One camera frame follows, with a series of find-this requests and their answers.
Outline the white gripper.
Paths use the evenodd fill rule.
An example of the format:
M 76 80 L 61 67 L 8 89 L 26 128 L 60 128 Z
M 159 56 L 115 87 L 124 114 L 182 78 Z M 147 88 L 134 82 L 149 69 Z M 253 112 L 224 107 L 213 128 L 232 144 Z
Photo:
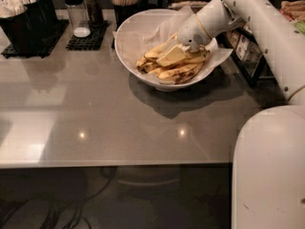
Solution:
M 200 46 L 207 46 L 212 41 L 198 16 L 192 15 L 182 24 L 178 33 L 174 33 L 162 46 L 163 53 L 156 59 L 156 63 L 161 67 L 168 67 L 185 58 L 186 54 L 176 46 L 178 44 L 177 38 L 191 52 L 197 52 Z

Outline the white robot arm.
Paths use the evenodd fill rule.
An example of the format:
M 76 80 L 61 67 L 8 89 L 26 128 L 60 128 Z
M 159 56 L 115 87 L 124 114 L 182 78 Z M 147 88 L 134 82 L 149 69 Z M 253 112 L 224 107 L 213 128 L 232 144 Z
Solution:
M 287 105 L 241 129 L 234 148 L 232 229 L 305 229 L 305 35 L 269 0 L 212 0 L 177 28 L 197 47 L 246 22 Z

